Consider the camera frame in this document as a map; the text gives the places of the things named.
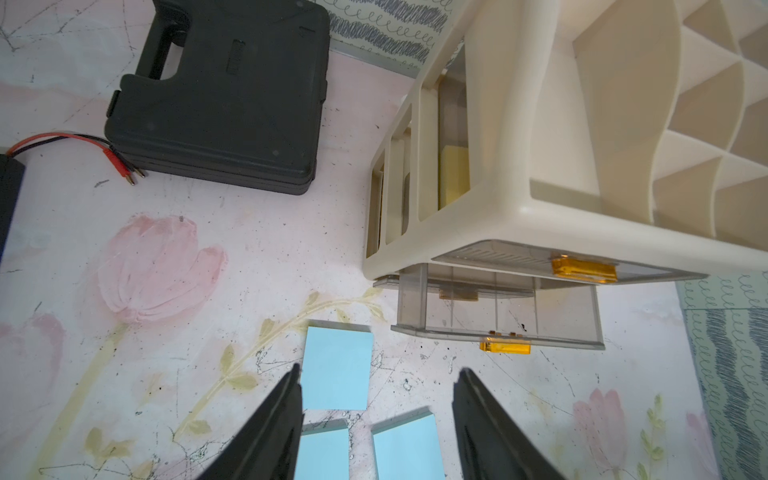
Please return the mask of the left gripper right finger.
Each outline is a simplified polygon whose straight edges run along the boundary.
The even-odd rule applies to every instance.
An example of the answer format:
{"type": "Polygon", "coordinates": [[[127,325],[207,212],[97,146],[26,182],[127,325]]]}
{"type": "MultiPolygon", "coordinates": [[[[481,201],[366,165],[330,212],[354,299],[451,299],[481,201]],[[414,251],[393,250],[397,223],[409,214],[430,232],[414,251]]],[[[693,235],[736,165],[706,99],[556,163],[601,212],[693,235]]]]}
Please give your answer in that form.
{"type": "Polygon", "coordinates": [[[452,407],[465,479],[563,477],[469,368],[454,384],[452,407]]]}

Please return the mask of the yellow sticky note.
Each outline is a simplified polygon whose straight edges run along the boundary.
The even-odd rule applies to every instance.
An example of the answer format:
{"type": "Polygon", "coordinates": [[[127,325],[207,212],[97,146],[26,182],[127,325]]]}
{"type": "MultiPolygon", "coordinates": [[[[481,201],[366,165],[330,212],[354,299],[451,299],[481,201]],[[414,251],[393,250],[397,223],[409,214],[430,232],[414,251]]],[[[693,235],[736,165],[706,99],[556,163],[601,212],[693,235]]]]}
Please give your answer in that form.
{"type": "Polygon", "coordinates": [[[439,158],[439,208],[451,204],[469,189],[469,150],[446,145],[439,158]]]}

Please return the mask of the floral pink table mat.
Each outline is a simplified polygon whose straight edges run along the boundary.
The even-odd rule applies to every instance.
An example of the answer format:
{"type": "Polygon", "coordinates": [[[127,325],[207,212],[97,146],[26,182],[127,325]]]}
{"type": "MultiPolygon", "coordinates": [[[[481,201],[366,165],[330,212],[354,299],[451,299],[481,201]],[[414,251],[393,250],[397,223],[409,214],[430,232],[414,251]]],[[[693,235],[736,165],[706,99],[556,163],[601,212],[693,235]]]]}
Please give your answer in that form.
{"type": "Polygon", "coordinates": [[[362,260],[371,157],[411,79],[332,53],[307,193],[151,172],[130,185],[74,145],[35,151],[1,263],[1,475],[193,479],[303,359],[312,320],[374,336],[350,476],[377,477],[372,426],[428,407],[461,477],[453,385],[474,370],[570,479],[715,479],[677,289],[598,293],[604,351],[484,352],[391,330],[397,294],[362,260]]]}

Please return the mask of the beige desk organizer cabinet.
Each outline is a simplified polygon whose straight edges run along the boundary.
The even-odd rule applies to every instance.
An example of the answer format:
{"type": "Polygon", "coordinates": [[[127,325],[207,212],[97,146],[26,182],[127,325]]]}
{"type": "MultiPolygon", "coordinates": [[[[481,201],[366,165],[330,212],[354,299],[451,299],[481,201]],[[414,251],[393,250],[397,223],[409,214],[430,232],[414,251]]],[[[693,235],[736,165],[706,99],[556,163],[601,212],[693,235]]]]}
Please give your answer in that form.
{"type": "MultiPolygon", "coordinates": [[[[450,17],[372,162],[363,272],[378,279],[483,239],[554,241],[560,219],[608,256],[709,275],[767,267],[763,1],[469,1],[450,17]],[[575,58],[609,220],[530,193],[553,53],[575,58]],[[439,208],[439,158],[470,189],[439,208]]],[[[476,269],[466,266],[459,268],[476,269]]]]}

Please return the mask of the blue sticky note lower right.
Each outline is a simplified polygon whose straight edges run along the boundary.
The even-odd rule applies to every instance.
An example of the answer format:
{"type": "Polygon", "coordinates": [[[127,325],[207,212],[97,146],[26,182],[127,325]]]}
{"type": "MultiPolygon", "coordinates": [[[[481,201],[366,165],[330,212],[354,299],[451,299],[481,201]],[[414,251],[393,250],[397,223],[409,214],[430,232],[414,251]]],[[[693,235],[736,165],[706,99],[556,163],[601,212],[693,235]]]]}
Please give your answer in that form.
{"type": "Polygon", "coordinates": [[[444,479],[437,422],[428,407],[372,426],[378,479],[444,479]]]}

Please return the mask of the blue sticky note top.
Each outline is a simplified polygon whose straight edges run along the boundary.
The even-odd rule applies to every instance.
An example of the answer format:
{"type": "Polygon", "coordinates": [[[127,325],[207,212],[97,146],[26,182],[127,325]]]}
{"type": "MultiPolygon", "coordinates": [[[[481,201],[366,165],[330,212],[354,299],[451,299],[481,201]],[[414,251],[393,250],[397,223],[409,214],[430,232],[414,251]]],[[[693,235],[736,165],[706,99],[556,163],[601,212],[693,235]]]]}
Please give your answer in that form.
{"type": "Polygon", "coordinates": [[[374,336],[365,325],[312,320],[301,366],[306,410],[364,411],[374,336]]]}

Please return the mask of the grey transparent drawer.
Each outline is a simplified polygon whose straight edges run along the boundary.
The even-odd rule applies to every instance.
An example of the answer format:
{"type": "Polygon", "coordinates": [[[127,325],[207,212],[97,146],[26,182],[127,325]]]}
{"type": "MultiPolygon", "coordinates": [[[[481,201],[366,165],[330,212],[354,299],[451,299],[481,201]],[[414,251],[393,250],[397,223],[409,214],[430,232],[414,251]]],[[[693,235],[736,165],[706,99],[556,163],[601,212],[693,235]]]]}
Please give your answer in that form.
{"type": "MultiPolygon", "coordinates": [[[[576,60],[553,53],[544,77],[531,142],[533,199],[609,220],[607,203],[598,185],[594,149],[587,125],[576,60]]],[[[632,284],[701,278],[648,260],[629,260],[605,253],[622,242],[592,225],[574,227],[560,219],[554,241],[536,245],[506,239],[483,239],[436,257],[436,262],[499,272],[560,279],[574,283],[632,284]]]]}

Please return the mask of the blue sticky note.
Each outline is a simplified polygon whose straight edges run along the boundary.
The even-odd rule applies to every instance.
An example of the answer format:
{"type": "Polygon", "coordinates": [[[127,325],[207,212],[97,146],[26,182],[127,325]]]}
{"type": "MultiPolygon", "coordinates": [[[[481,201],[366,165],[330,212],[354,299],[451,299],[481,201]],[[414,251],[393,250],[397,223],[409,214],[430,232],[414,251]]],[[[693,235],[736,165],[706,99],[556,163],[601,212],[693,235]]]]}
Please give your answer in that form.
{"type": "Polygon", "coordinates": [[[364,411],[374,336],[365,325],[312,320],[301,366],[306,410],[364,411]]]}
{"type": "Polygon", "coordinates": [[[349,449],[349,428],[343,419],[305,425],[294,478],[349,479],[349,449]]]}
{"type": "Polygon", "coordinates": [[[372,426],[378,479],[444,479],[437,422],[428,407],[372,426]]]}

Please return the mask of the red and black probes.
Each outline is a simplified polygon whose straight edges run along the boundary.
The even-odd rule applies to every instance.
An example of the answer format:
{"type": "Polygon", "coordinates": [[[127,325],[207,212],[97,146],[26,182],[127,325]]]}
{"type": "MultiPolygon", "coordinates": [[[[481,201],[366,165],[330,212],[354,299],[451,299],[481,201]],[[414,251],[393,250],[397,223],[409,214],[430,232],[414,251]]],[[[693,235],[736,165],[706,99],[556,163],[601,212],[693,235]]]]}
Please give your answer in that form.
{"type": "Polygon", "coordinates": [[[139,179],[147,177],[145,171],[134,162],[129,161],[126,155],[119,153],[111,141],[94,134],[67,131],[37,133],[17,140],[10,146],[2,147],[1,153],[7,159],[24,160],[30,159],[35,151],[48,149],[52,152],[54,147],[59,147],[62,144],[70,146],[69,149],[65,150],[66,153],[72,153],[75,144],[83,147],[86,153],[104,160],[113,172],[130,185],[135,185],[139,179]]]}

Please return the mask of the blue sticky note lower left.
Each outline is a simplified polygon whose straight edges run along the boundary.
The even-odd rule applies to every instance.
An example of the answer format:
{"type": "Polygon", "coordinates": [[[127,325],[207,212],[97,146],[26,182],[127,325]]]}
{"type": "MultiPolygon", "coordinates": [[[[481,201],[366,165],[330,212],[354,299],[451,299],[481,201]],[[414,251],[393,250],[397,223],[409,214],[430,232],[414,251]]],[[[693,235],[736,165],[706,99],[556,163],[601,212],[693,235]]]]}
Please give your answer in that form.
{"type": "Polygon", "coordinates": [[[349,449],[349,428],[343,419],[305,425],[294,478],[349,479],[349,449]]]}

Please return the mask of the black plastic tool case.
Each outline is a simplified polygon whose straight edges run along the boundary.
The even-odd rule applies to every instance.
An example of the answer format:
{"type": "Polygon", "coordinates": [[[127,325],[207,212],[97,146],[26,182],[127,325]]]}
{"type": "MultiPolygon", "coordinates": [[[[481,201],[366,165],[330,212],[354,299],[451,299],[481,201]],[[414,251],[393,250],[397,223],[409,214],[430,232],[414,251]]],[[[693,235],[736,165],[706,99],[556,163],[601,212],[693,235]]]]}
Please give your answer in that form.
{"type": "Polygon", "coordinates": [[[329,14],[311,1],[159,1],[105,136],[142,169],[301,195],[329,48],[329,14]]]}

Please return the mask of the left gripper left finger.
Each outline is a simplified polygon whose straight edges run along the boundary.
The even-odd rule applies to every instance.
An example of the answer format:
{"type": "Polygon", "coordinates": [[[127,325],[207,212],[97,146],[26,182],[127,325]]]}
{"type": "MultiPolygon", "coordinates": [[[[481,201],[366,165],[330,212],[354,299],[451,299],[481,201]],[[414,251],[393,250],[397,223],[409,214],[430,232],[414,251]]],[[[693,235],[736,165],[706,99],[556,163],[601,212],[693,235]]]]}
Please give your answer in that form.
{"type": "Polygon", "coordinates": [[[295,364],[200,480],[292,479],[302,433],[300,366],[295,364]]]}

